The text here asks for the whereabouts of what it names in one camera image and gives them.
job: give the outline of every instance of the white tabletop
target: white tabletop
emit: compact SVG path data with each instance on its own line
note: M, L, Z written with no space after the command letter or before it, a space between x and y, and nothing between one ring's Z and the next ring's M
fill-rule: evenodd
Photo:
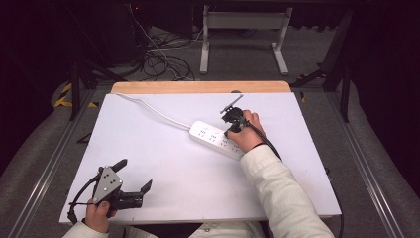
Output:
M219 112L238 94L130 94L164 115L191 125L199 120L226 130ZM328 177L293 93L244 93L235 106L258 112L267 136L283 162L315 205L320 216L341 214ZM124 224L203 222L265 219L255 189L239 162L212 151L188 136L188 131L154 113L142 103L108 94L99 113L89 146L62 210L68 223L68 203L96 175L97 169L122 159L117 172L122 191L139 191L153 180L142 208L120 210L111 222ZM87 201L90 187L79 199ZM85 206L75 208L79 219Z

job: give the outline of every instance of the person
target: person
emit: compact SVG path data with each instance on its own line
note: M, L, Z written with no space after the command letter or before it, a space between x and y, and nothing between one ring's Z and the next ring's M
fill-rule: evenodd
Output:
M244 110L244 117L265 134L257 113ZM241 132L228 132L228 138L243 151L240 165L247 179L256 188L260 202L269 220L274 237L334 237L319 218L309 196L297 183L291 170L282 163L273 150L250 127ZM88 205L84 223L76 223L64 236L105 238L109 203L98 207ZM126 237L156 237L134 227L126 228ZM265 237L257 222L203 223L192 237Z

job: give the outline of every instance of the hand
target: hand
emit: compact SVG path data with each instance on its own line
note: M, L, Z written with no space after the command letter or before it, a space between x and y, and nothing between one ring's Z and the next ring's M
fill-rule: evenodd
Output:
M89 199L86 207L86 218L84 219L85 224L91 229L100 232L108 232L108 213L110 204L108 201L102 201L98 206L93 204L92 198Z
M251 113L250 110L244 110L243 112L245 119L265 134L265 130L260 124L259 114ZM250 151L257 144L264 142L251 127L244 127L239 133L228 131L228 138L234 141L245 153Z

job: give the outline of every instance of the white power strip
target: white power strip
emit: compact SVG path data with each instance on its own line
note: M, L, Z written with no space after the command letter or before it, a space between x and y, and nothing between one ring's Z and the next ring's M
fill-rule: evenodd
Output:
M237 161L244 155L237 144L226 138L224 131L201 121L192 124L189 138Z

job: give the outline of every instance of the black curtain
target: black curtain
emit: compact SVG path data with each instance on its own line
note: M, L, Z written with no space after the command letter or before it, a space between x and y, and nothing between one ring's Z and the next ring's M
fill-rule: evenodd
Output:
M34 129L52 112L54 91L69 60L43 1L0 3L0 175Z
M372 129L420 196L419 26L414 1L376 1L355 12L342 56Z

